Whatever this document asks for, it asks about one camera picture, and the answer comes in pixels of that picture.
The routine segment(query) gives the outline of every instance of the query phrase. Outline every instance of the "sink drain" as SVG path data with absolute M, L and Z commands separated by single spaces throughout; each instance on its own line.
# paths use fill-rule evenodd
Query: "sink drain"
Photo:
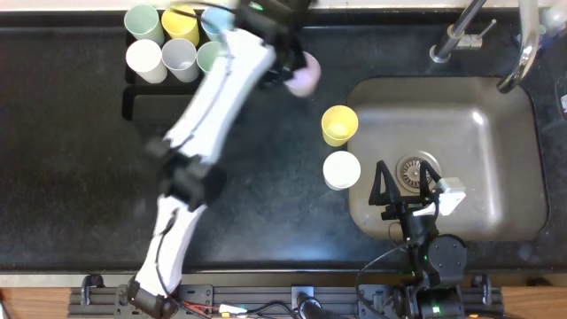
M 408 191 L 419 193 L 419 167 L 422 160 L 427 160 L 435 171 L 441 175 L 439 163 L 427 152 L 416 151 L 410 153 L 398 161 L 396 175 L 400 185 Z M 432 178 L 427 173 L 427 183 L 431 183 Z

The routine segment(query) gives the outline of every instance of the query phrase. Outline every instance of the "stainless steel sink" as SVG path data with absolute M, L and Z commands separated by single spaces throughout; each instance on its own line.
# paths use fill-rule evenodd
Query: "stainless steel sink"
M 384 160 L 402 195 L 416 195 L 416 167 L 427 159 L 443 177 L 459 177 L 467 196 L 441 233 L 467 240 L 534 237 L 548 215 L 535 120 L 520 88 L 496 89 L 494 78 L 378 78 L 348 98 L 359 117 L 348 151 L 361 163 L 350 189 L 351 215 L 372 237 L 388 238 L 391 221 L 369 206 L 376 163 Z M 399 225 L 392 237 L 400 238 Z

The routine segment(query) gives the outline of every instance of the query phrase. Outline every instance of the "chrome faucet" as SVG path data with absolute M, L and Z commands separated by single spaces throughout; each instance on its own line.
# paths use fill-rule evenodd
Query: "chrome faucet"
M 493 26 L 494 20 L 481 35 L 476 37 L 469 36 L 468 41 L 466 40 L 464 30 L 485 2 L 486 0 L 473 0 L 455 24 L 447 28 L 439 43 L 433 45 L 430 49 L 430 57 L 433 61 L 437 63 L 447 62 L 451 58 L 451 51 L 462 48 L 463 43 L 471 43 L 471 45 L 465 46 L 467 49 L 478 49 L 482 45 L 481 35 L 485 34 L 487 29 Z M 498 82 L 497 89 L 501 93 L 510 92 L 524 79 L 532 66 L 540 44 L 540 18 L 537 0 L 518 0 L 518 4 L 522 23 L 520 57 L 511 73 Z

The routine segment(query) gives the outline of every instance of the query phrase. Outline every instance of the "black countertop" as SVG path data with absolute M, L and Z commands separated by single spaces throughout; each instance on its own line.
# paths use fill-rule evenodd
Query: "black countertop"
M 430 47 L 456 16 L 432 23 L 389 15 L 373 19 L 376 25 L 305 29 L 304 49 L 322 67 L 316 92 L 307 99 L 284 88 L 251 94 L 223 151 L 227 186 L 199 222 L 184 270 L 353 269 L 389 250 L 390 242 L 355 226 L 348 193 L 325 185 L 322 163 L 337 149 L 322 140 L 320 119 L 370 77 L 506 74 L 518 55 L 510 37 L 516 23 L 499 23 L 480 51 L 431 62 Z M 41 19 L 29 27 L 0 24 L 4 272 L 134 271 L 144 260 L 155 221 L 155 167 L 133 123 L 120 115 L 126 31 L 119 19 L 114 25 L 104 17 L 75 18 L 82 27 Z M 567 94 L 567 41 L 541 53 L 522 86 L 534 103 L 548 224 L 530 241 L 469 242 L 470 271 L 567 266 L 567 122 L 558 100 Z M 400 253 L 377 268 L 408 263 Z

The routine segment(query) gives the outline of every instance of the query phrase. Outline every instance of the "wooden floor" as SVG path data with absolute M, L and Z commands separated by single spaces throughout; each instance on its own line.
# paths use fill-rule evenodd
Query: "wooden floor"
M 10 319 L 66 318 L 68 288 L 2 289 Z M 506 311 L 525 319 L 567 317 L 567 287 L 510 287 L 503 289 Z

